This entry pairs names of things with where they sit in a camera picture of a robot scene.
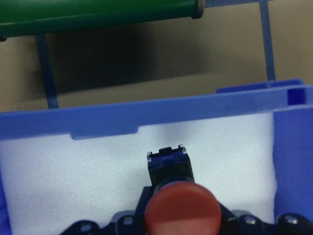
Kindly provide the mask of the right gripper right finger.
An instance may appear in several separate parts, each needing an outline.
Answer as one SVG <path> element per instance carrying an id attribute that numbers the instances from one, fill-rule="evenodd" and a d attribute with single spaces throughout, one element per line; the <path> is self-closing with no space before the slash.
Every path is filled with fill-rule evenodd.
<path id="1" fill-rule="evenodd" d="M 254 214 L 236 215 L 223 204 L 220 235 L 311 235 L 313 233 L 313 205 L 287 200 L 274 200 L 275 222 L 268 223 Z"/>

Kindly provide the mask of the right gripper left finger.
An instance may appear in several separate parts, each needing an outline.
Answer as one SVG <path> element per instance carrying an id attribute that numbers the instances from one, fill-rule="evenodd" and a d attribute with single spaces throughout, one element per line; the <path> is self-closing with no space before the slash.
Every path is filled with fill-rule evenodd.
<path id="1" fill-rule="evenodd" d="M 135 211 L 116 213 L 104 227 L 94 221 L 80 220 L 66 228 L 63 235 L 146 235 L 144 212 L 149 199 L 153 195 L 153 187 L 144 187 Z"/>

